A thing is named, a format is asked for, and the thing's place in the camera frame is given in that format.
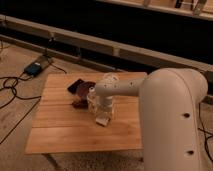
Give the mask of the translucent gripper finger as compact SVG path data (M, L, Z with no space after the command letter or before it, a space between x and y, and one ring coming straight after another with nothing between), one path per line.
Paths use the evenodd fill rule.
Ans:
M115 107L112 106L107 110L107 118L112 121L115 118Z
M87 94L88 110L94 116L98 115L98 96L96 95L95 89L90 88Z

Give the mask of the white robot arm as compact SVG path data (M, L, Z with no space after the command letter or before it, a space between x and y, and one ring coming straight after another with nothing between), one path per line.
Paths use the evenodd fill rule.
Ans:
M106 74L92 91L98 112L116 95L138 98L144 171L203 171L197 107L208 83L199 71L163 68L129 80Z

